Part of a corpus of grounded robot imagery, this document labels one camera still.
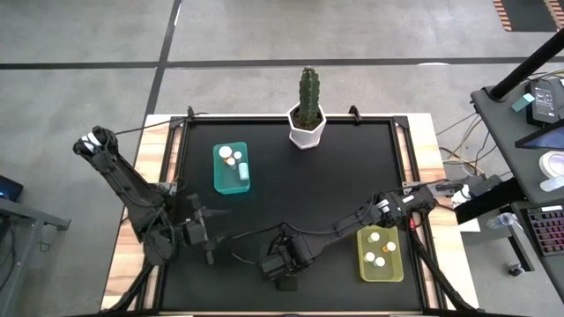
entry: concrete floor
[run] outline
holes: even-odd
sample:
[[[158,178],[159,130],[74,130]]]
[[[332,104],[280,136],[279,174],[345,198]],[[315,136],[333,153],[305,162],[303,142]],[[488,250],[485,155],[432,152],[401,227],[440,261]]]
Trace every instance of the concrete floor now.
[[[0,0],[0,63],[154,62],[172,0],[76,2]],[[526,56],[550,33],[506,33],[491,0],[185,0],[169,61]],[[563,67],[549,64],[547,69]],[[472,112],[470,92],[514,64],[318,67],[327,112],[428,112],[436,130]],[[155,113],[281,113],[295,104],[300,68],[166,70]],[[0,70],[0,173],[26,186],[23,202],[71,217],[47,230],[19,311],[24,316],[93,313],[100,306],[122,205],[71,152],[94,125],[130,129],[143,121],[154,70]],[[465,125],[439,137],[454,148]],[[477,129],[472,158],[486,131]],[[135,157],[138,134],[120,136]],[[491,140],[486,148],[492,146]],[[498,151],[480,162],[508,170]],[[448,167],[448,175],[464,175]],[[507,276],[507,241],[466,248],[480,306],[496,313],[562,316],[546,273]]]

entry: white label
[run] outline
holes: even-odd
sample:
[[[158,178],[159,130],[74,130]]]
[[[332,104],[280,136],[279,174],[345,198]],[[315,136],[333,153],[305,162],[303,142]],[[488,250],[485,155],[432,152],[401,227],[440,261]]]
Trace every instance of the white label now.
[[[548,207],[541,207],[542,211],[555,211],[555,210],[562,210],[562,206],[548,206]]]
[[[404,203],[410,202],[413,200],[413,195],[408,195],[406,198],[404,198]]]

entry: white cap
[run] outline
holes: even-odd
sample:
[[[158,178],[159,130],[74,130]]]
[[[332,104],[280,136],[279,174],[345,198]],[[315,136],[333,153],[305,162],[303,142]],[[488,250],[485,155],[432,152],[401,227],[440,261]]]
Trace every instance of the white cap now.
[[[373,262],[375,257],[376,255],[374,255],[372,252],[368,252],[364,255],[364,261]]]
[[[384,258],[382,258],[381,256],[378,257],[378,258],[376,259],[376,261],[374,261],[374,265],[375,265],[375,266],[382,267],[382,266],[384,266],[385,264],[386,264],[386,260],[384,260]]]
[[[231,150],[229,146],[222,146],[219,148],[219,155],[223,159],[229,158],[231,156],[231,153],[233,153],[233,150]]]
[[[396,250],[396,244],[394,242],[390,241],[386,244],[386,248],[388,248],[388,251],[395,251]]]
[[[368,242],[370,242],[370,243],[376,242],[379,239],[380,239],[380,233],[378,233],[378,232],[372,232],[368,236]]]

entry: wheel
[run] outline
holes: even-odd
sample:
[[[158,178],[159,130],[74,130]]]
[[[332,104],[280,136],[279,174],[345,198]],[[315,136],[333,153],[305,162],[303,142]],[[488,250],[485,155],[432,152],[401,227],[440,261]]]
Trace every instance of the wheel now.
[[[511,276],[520,276],[525,270],[521,267],[521,264],[509,265],[508,273]]]

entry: cactus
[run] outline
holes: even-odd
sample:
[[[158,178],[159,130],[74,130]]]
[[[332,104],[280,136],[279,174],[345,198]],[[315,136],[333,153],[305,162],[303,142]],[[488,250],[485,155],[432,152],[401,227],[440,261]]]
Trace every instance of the cactus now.
[[[319,117],[319,75],[311,67],[301,73],[300,106],[294,114],[294,124],[300,129],[313,130],[321,122]]]

